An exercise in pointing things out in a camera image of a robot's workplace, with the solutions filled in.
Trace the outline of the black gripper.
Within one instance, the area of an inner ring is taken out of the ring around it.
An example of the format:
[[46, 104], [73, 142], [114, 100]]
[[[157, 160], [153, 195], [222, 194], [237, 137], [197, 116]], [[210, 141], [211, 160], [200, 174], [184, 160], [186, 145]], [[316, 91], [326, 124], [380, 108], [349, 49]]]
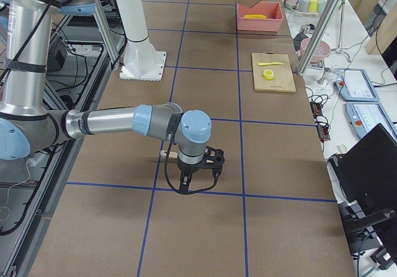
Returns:
[[177, 154], [177, 166], [181, 170], [179, 192], [189, 194], [191, 175], [200, 169], [212, 170], [214, 181], [218, 181], [225, 162], [224, 151], [207, 146], [197, 157], [189, 157], [182, 152]]

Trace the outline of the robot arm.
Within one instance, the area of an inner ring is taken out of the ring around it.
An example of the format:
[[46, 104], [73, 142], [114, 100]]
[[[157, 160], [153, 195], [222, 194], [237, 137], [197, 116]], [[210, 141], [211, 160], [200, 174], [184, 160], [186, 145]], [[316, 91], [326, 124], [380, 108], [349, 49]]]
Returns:
[[224, 153], [207, 145], [212, 122], [200, 110], [173, 102], [97, 111], [49, 111], [43, 106], [52, 17], [92, 16], [97, 0], [8, 0], [9, 18], [1, 76], [1, 159], [17, 160], [69, 139], [132, 130], [179, 148], [179, 194], [190, 194], [192, 175], [212, 171], [218, 180]]

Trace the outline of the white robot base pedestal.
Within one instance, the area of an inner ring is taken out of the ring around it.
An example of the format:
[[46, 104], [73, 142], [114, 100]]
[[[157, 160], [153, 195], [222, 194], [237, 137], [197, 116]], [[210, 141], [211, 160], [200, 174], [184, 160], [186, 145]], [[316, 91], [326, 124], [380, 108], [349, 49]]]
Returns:
[[157, 51], [149, 40], [142, 0], [116, 0], [127, 45], [121, 79], [160, 81], [166, 52]]

